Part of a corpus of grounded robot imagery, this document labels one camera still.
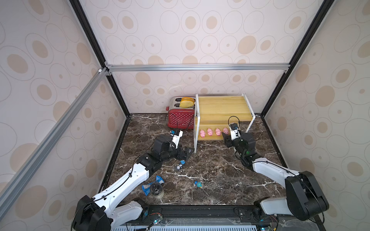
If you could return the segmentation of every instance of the wooden shelf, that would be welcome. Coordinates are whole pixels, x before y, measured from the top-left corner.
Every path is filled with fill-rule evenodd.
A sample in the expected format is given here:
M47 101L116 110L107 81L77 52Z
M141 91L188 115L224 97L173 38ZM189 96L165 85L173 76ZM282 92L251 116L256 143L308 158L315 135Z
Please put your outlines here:
M254 121L255 115L250 111L250 103L244 94L242 96L198 96L196 94L196 98L197 105L194 120L196 129L194 132L197 132L197 134L194 136L195 152L199 140L223 140L222 134L217 136L215 130L216 128L220 131L223 128L229 129L228 120L231 116L237 116L241 122L250 122L246 131L249 130ZM231 117L229 123L237 123L238 119ZM208 136L208 128L212 129L212 136ZM201 130L205 131L205 137L200 136Z
M201 96L199 115L201 124L227 123L230 116L237 116L240 121L251 121L253 118L243 96Z

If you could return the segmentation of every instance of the enclosure wall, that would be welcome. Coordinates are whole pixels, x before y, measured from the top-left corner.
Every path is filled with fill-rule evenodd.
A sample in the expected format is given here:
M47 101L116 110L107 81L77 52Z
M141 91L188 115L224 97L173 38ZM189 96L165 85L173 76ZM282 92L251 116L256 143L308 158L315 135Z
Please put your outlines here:
M369 1L336 1L265 117L287 165L316 176L327 230L370 226L369 21Z
M78 200L97 193L124 121L123 111L108 81L103 79L0 227L18 231L69 230Z
M289 63L322 1L80 1L107 65ZM261 112L283 70L114 73L131 113L174 96L240 95Z
M99 67L67 1L0 1L1 200ZM66 230L77 200L98 189L125 116L105 76L96 84L1 231Z
M0 191L98 66L65 1L0 2Z
M131 113L167 113L175 96L241 95L262 112L283 70L113 72Z

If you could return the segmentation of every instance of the jar lid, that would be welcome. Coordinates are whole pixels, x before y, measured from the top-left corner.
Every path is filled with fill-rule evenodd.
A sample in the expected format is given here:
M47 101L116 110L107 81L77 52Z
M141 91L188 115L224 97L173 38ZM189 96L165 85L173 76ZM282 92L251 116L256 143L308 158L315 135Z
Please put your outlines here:
M154 182L150 185L150 193L153 195L159 195L163 190L162 185L159 182Z

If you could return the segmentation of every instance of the blue wrapper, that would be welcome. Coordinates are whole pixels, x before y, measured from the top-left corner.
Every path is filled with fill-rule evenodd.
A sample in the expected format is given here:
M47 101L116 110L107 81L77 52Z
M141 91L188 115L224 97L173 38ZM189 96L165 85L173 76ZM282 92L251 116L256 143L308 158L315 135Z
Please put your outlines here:
M163 184L164 183L164 180L160 176L156 176L155 177L155 182L158 182L160 184ZM141 189L145 193L145 196L149 195L149 193L150 193L150 185L152 183L154 183L154 182L151 182L149 184L144 184L144 185L141 186Z

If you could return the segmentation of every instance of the small toy figure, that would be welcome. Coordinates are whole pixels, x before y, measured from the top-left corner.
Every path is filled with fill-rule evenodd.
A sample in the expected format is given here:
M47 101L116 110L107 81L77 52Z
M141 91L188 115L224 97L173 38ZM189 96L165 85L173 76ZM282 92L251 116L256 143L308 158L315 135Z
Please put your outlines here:
M228 135L229 134L229 130L227 129L227 128L223 128L223 133L225 133L226 135Z
M180 171L184 164L185 164L184 160L180 161L180 163L175 166L175 171Z
M209 135L209 136L212 136L212 135L213 135L213 131L212 131L212 129L210 129L210 128L209 128L209 129L207 129L207 133L208 133L208 135Z
M216 135L218 135L218 136L221 135L221 130L220 129L216 128L215 132L216 132Z
M202 188L202 183L201 182L194 182L195 186L197 186L198 188Z
M206 136L206 132L202 129L201 132L200 132L200 135L201 135L201 137L205 137Z

